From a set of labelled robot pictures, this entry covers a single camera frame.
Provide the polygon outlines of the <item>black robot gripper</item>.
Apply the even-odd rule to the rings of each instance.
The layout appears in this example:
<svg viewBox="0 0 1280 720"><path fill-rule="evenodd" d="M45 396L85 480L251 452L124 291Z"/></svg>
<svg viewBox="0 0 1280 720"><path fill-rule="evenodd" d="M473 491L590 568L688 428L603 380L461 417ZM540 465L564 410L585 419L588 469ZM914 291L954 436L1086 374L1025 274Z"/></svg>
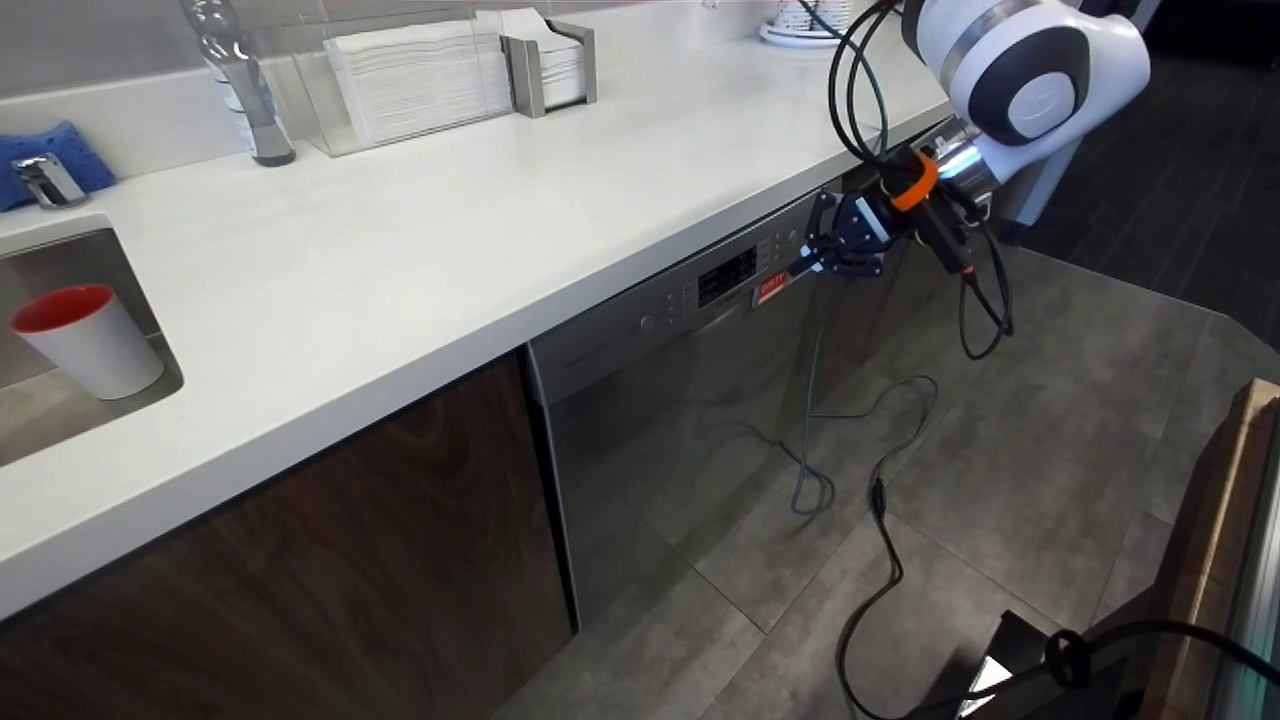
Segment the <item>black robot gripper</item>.
<svg viewBox="0 0 1280 720"><path fill-rule="evenodd" d="M894 242L894 217L880 192L821 192L789 274L880 274Z"/></svg>

